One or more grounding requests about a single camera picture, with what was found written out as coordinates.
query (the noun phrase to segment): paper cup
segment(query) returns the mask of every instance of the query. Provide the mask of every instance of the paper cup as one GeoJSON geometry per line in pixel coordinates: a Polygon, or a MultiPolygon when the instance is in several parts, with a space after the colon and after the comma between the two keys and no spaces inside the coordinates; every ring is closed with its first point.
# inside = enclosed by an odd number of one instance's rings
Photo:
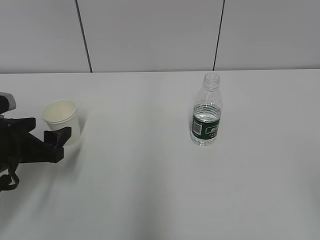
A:
{"type": "Polygon", "coordinates": [[[71,137],[65,143],[70,146],[80,139],[80,126],[77,116],[77,105],[68,99],[50,102],[43,110],[42,118],[51,131],[71,127],[71,137]]]}

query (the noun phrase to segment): table surface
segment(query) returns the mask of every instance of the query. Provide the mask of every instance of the table surface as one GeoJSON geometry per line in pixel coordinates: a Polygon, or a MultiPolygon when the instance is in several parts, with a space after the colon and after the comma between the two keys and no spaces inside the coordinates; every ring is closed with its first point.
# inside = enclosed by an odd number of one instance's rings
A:
{"type": "Polygon", "coordinates": [[[192,143],[205,72],[2,74],[7,118],[68,98],[81,141],[21,164],[1,240],[320,239],[320,70],[221,71],[216,142],[192,143]]]}

